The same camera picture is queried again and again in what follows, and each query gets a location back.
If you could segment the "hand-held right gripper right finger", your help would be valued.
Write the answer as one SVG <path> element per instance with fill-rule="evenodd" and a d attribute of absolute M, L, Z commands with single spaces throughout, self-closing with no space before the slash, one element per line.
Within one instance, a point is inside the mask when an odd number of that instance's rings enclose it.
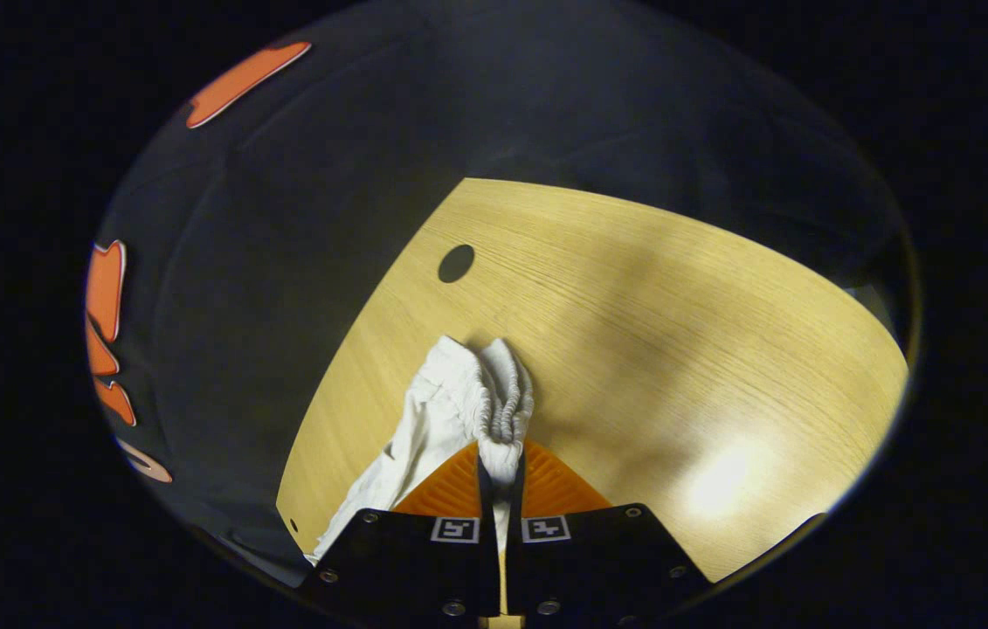
<path fill-rule="evenodd" d="M 507 612 L 524 625 L 650 625 L 713 588 L 646 504 L 613 504 L 533 439 L 509 506 Z"/>

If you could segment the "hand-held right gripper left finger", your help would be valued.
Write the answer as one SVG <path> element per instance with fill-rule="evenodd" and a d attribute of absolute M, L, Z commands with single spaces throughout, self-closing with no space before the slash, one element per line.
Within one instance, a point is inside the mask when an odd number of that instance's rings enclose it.
<path fill-rule="evenodd" d="M 391 509 L 361 508 L 301 586 L 343 624 L 486 624 L 501 613 L 493 486 L 462 447 Z"/>

